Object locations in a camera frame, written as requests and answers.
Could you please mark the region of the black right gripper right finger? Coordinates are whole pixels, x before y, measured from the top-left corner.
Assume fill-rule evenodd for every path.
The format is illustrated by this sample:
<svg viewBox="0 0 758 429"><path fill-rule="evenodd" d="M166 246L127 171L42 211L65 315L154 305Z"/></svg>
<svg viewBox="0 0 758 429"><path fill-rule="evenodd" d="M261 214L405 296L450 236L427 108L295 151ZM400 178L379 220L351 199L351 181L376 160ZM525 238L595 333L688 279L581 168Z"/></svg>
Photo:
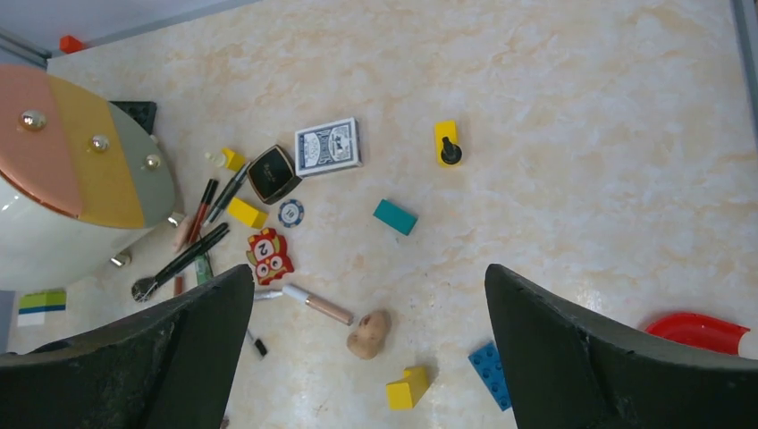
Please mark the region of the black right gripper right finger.
<svg viewBox="0 0 758 429"><path fill-rule="evenodd" d="M757 363L616 322L492 264L484 291L520 428L754 428Z"/></svg>

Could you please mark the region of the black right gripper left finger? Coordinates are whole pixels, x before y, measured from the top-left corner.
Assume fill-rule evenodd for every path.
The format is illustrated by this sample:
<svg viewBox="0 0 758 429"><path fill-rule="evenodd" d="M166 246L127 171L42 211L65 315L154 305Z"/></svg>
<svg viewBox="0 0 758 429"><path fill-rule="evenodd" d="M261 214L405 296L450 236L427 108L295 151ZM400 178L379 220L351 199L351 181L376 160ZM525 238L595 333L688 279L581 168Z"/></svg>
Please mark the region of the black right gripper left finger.
<svg viewBox="0 0 758 429"><path fill-rule="evenodd" d="M180 296L1 357L4 428L217 428L254 303L237 265Z"/></svg>

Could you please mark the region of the potato shaped toy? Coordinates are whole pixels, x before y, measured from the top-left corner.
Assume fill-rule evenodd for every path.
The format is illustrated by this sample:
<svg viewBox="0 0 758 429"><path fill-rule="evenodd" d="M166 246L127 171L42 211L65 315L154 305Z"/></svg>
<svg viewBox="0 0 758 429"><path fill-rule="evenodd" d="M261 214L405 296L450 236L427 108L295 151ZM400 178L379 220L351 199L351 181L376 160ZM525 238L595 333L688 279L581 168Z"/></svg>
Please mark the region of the potato shaped toy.
<svg viewBox="0 0 758 429"><path fill-rule="evenodd" d="M346 346L357 358L375 358L383 349L390 328L389 314L384 310L373 311L361 318L356 330L348 336Z"/></svg>

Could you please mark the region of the white round drawer organizer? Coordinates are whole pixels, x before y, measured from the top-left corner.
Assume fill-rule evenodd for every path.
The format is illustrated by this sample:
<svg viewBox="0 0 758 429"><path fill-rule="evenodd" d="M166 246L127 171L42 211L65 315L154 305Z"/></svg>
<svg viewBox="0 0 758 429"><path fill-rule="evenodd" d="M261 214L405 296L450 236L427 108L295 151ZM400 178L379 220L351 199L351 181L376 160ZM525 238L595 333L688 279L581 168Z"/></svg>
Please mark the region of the white round drawer organizer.
<svg viewBox="0 0 758 429"><path fill-rule="evenodd" d="M1 68L1 287L63 288L166 222L173 176L122 109L29 66Z"/></svg>

